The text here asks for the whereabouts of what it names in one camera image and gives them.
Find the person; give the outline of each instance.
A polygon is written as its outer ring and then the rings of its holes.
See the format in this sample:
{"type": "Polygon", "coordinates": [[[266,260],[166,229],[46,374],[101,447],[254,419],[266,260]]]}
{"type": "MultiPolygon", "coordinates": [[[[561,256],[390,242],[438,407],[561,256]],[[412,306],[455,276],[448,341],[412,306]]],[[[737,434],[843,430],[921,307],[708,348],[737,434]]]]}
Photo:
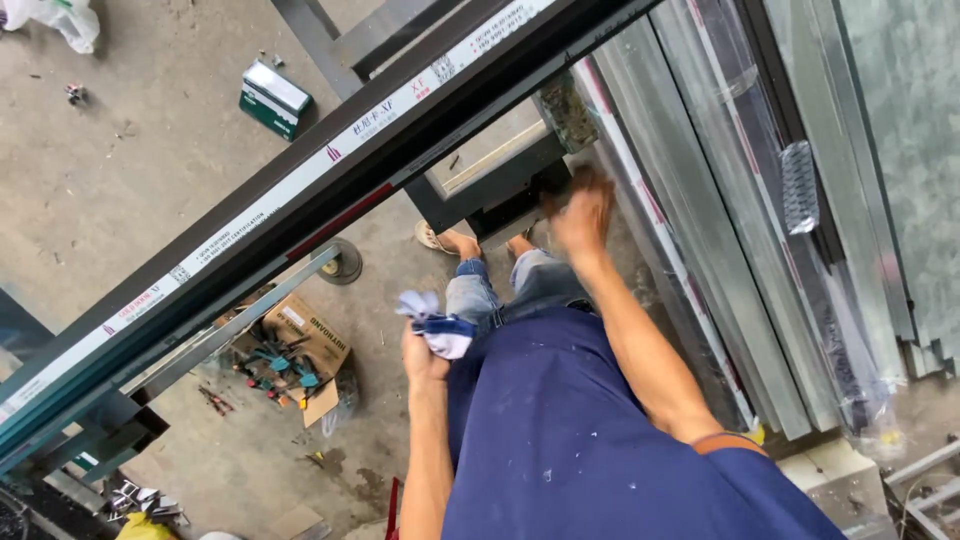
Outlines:
{"type": "Polygon", "coordinates": [[[419,235],[460,256],[446,308],[477,336],[449,362],[409,323],[403,335],[403,538],[844,538],[759,446],[714,419],[614,270],[610,182],[581,167],[573,183],[566,209],[547,209],[569,264],[511,239],[507,305],[475,240],[419,235]]]}

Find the white plastic bag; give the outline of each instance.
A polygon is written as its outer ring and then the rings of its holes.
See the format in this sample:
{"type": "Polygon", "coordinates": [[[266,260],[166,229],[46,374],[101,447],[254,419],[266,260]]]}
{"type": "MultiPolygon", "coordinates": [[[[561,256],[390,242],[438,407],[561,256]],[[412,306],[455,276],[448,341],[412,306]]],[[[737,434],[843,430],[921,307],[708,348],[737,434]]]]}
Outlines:
{"type": "Polygon", "coordinates": [[[89,0],[0,0],[7,10],[5,30],[13,31],[27,19],[60,30],[67,43],[78,53],[93,52],[93,40],[100,34],[97,13],[89,0]]]}

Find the jeans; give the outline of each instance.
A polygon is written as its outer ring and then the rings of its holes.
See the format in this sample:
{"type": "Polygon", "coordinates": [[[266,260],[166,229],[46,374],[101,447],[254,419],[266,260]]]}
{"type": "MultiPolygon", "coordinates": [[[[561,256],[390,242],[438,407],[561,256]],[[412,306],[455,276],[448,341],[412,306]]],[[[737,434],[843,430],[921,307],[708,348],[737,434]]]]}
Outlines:
{"type": "Polygon", "coordinates": [[[490,284],[487,265],[479,258],[465,260],[457,266],[456,277],[446,287],[446,312],[477,325],[478,335],[548,307],[593,312],[590,297],[573,268],[542,249],[517,258],[510,285],[516,298],[504,305],[490,284]]]}

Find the foot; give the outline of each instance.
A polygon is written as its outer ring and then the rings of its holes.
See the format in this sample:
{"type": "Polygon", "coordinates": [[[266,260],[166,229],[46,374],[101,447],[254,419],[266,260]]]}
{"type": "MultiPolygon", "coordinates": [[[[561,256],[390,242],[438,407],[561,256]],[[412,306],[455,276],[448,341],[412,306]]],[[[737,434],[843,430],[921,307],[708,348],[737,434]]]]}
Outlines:
{"type": "Polygon", "coordinates": [[[514,257],[520,257],[528,251],[537,249],[537,247],[531,244],[524,234],[518,234],[507,240],[507,249],[514,254],[514,257]]]}
{"type": "Polygon", "coordinates": [[[471,238],[466,234],[460,234],[456,231],[448,230],[437,234],[437,241],[447,250],[458,254],[460,260],[480,258],[480,255],[483,253],[480,251],[480,244],[477,243],[476,238],[471,238]]]}

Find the qr code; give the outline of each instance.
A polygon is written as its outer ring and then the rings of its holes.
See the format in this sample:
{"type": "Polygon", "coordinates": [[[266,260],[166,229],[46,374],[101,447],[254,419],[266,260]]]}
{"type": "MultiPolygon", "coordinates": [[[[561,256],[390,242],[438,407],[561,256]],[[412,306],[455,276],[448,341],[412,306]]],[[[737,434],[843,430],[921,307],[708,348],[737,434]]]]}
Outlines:
{"type": "Polygon", "coordinates": [[[183,285],[187,280],[193,277],[189,272],[183,269],[179,264],[170,271],[170,277],[177,280],[177,283],[183,285]]]}
{"type": "Polygon", "coordinates": [[[448,55],[443,55],[439,57],[437,61],[431,63],[430,69],[433,70],[434,75],[437,76],[441,85],[457,74],[457,68],[453,66],[453,62],[450,61],[450,56],[448,55]]]}

